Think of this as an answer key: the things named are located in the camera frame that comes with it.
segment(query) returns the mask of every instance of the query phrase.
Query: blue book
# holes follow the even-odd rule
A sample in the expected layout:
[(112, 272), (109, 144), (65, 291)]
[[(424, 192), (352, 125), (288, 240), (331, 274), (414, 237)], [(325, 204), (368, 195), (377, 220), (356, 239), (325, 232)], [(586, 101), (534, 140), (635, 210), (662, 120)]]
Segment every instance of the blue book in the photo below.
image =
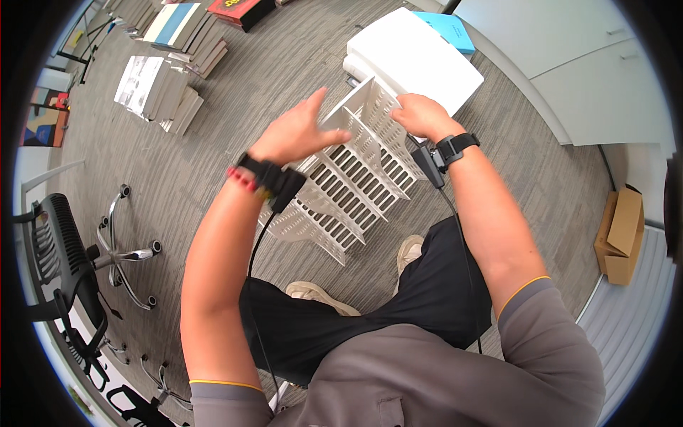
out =
[(175, 3), (163, 7), (143, 41), (182, 49), (206, 14), (201, 3)]
[(474, 44), (467, 35), (460, 18), (455, 15), (432, 14), (429, 12), (413, 12), (421, 20), (438, 31), (448, 43), (460, 53), (474, 53)]

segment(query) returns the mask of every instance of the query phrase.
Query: black wrist strap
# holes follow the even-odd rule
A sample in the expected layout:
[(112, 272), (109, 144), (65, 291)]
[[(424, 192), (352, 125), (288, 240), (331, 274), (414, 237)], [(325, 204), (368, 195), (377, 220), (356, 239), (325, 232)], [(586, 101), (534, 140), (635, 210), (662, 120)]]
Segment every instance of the black wrist strap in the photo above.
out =
[(448, 165), (462, 158), (462, 151), (465, 148), (469, 146), (478, 147), (479, 145), (480, 142), (477, 139), (477, 136), (473, 133), (461, 133), (456, 137), (454, 137), (453, 135), (449, 135), (446, 138), (440, 140), (436, 145), (436, 149), (438, 150), (438, 153), (441, 155), (443, 164), (438, 165), (438, 170), (442, 174), (445, 174), (448, 170)]
[(276, 213), (282, 213), (285, 210), (306, 182), (306, 175), (289, 167), (282, 170), (271, 161), (256, 161), (247, 152), (242, 153), (237, 166), (252, 171), (256, 175), (256, 185), (266, 187), (273, 194), (274, 197), (270, 199), (268, 205)]

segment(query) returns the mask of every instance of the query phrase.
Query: white perforated shelf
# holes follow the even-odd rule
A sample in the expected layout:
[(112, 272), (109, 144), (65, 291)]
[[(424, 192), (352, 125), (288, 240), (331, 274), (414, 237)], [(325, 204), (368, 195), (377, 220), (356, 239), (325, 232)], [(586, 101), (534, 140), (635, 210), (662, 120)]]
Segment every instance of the white perforated shelf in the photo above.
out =
[[(351, 131), (348, 144), (328, 147), (302, 161), (309, 177), (268, 231), (284, 241), (312, 240), (344, 264), (344, 252), (416, 179), (426, 179), (405, 148), (406, 131), (390, 117), (398, 102), (369, 78), (330, 112), (320, 127)], [(259, 221), (270, 216), (265, 208)]]

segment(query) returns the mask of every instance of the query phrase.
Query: gray shirt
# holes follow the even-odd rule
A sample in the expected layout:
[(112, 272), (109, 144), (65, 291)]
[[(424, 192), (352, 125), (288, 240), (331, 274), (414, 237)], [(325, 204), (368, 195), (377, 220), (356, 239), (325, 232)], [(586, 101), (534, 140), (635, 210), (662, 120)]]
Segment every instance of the gray shirt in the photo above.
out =
[(256, 389), (193, 383), (195, 425), (593, 426), (602, 364), (552, 282), (518, 291), (498, 328), (505, 361), (414, 325), (358, 335), (322, 360), (306, 401), (275, 417)]

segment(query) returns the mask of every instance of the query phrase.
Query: shoe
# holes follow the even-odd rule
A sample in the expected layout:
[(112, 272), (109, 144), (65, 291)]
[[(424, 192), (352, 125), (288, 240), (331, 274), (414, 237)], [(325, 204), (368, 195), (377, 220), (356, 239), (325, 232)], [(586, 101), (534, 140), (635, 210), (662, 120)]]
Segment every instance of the shoe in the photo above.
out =
[(321, 287), (309, 281), (295, 281), (287, 285), (285, 293), (292, 298), (312, 299), (331, 305), (342, 316), (360, 316), (361, 313), (348, 304), (330, 297)]
[[(422, 256), (422, 243), (425, 239), (422, 236), (413, 234), (408, 236), (406, 240), (403, 240), (401, 246), (398, 248), (398, 254), (396, 255), (396, 267), (398, 268), (398, 277), (400, 280), (403, 270), (406, 269), (408, 264), (415, 261), (417, 258)], [(393, 290), (393, 294), (398, 293), (398, 281), (396, 281), (396, 287)]]

